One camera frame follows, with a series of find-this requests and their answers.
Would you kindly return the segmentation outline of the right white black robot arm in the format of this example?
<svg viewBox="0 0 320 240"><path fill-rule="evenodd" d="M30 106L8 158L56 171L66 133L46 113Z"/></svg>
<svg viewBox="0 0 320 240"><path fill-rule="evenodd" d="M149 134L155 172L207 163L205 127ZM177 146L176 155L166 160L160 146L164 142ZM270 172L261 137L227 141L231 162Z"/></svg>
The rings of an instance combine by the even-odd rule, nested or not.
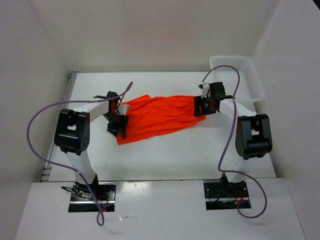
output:
<svg viewBox="0 0 320 240"><path fill-rule="evenodd" d="M258 114L237 102L234 94L227 95L222 82L201 83L199 88L201 95L194 97L196 117L220 113L232 120L230 134L217 166L224 180L219 184L219 191L223 196L230 197L248 177L250 159L263 158L271 152L270 119L268 115ZM233 168L223 169L222 163L232 138L240 159Z"/></svg>

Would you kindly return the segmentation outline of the orange mesh shorts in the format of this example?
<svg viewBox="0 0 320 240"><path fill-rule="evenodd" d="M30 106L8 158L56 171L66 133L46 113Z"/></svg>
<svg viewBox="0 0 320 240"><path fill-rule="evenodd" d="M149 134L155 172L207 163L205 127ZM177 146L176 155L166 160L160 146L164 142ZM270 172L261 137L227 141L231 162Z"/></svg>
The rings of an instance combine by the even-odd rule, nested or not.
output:
<svg viewBox="0 0 320 240"><path fill-rule="evenodd" d="M117 135L118 145L125 145L155 136L190 128L206 119L194 116L194 97L189 95L143 95L125 102L129 117L125 137Z"/></svg>

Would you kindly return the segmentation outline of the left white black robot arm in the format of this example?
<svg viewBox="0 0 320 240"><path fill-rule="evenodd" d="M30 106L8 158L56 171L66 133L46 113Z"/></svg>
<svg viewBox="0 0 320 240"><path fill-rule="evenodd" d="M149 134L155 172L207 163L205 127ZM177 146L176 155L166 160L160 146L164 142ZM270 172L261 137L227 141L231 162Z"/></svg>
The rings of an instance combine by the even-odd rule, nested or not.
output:
<svg viewBox="0 0 320 240"><path fill-rule="evenodd" d="M100 194L98 176L91 166L88 147L91 137L91 123L103 116L107 121L107 132L117 137L126 137L129 122L128 104L123 104L116 92L106 96L97 95L93 101L74 109L60 111L54 135L54 144L66 155L75 169L75 190L89 200Z"/></svg>

